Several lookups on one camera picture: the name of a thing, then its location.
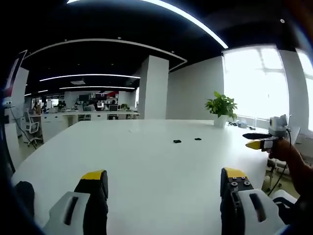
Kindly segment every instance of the green leaves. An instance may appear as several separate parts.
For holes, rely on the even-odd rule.
[[[206,109],[209,110],[211,114],[217,114],[218,117],[221,115],[227,115],[235,120],[237,115],[234,113],[234,109],[237,109],[237,104],[234,103],[234,99],[231,99],[224,94],[221,95],[218,92],[214,92],[214,96],[216,99],[208,99],[206,102]]]

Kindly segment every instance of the ceiling light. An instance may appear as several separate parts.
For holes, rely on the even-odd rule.
[[[130,89],[135,90],[133,87],[105,87],[105,86],[85,86],[85,87],[62,87],[61,89],[75,89],[75,88],[113,88],[113,89]]]
[[[55,78],[62,78],[62,77],[79,77],[79,76],[113,76],[113,77],[129,77],[129,78],[140,78],[136,76],[128,76],[128,75],[118,75],[118,74],[97,74],[97,73],[87,73],[87,74],[75,74],[75,75],[65,75],[65,76],[58,76],[58,77],[50,77],[46,79],[39,80],[40,82],[42,81],[47,81]]]
[[[78,1],[78,0],[69,0],[67,3],[71,3],[74,1]],[[219,36],[217,36],[211,29],[209,29],[207,26],[205,26],[202,22],[200,22],[199,20],[197,20],[193,16],[189,15],[187,12],[184,12],[183,10],[180,10],[179,8],[177,8],[173,5],[168,4],[166,2],[163,2],[163,1],[160,1],[160,0],[141,0],[141,1],[146,1],[149,3],[164,7],[170,11],[173,11],[173,12],[185,17],[186,19],[188,19],[189,21],[191,21],[192,23],[194,23],[198,27],[202,28],[207,34],[209,34],[212,38],[214,38],[224,49],[228,48],[226,43],[222,39],[220,39]]]

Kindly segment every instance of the computer monitor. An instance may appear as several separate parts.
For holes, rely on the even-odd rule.
[[[104,93],[96,93],[95,98],[96,98],[96,100],[106,100],[106,99],[107,99],[107,94],[104,94]]]
[[[97,103],[97,108],[104,108],[104,103]]]
[[[89,101],[89,95],[88,94],[81,94],[79,95],[79,101]]]
[[[111,111],[111,112],[114,112],[114,111],[117,111],[117,104],[111,104],[110,106],[109,106],[109,111]]]

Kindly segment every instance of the desk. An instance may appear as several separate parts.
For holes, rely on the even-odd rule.
[[[41,227],[84,174],[106,169],[108,234],[221,234],[221,168],[244,171],[255,188],[264,180],[268,154],[245,146],[247,132],[199,120],[81,121],[30,155],[12,182],[33,185]]]
[[[108,115],[131,115],[132,118],[139,115],[139,113],[129,111],[94,111],[94,112],[64,112],[54,114],[31,115],[33,119],[40,118],[40,127],[42,129],[43,141],[46,143],[52,137],[64,131],[71,125],[78,122],[79,115],[90,115],[91,120],[107,120]]]

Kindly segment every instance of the office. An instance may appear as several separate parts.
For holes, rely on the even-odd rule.
[[[287,187],[291,169],[275,162],[268,170],[267,153],[246,147],[243,134],[268,133],[271,117],[292,115],[286,137],[305,161],[312,157],[310,44],[296,40],[294,22],[272,2],[169,4],[63,2],[40,22],[21,22],[34,29],[4,89],[7,168],[13,186],[33,186],[41,229],[60,198],[100,170],[112,234],[220,234],[223,167],[264,191],[283,176],[281,188],[299,196]],[[237,109],[206,109],[222,95]],[[218,114],[236,114],[229,121],[247,128],[226,120],[218,128]]]

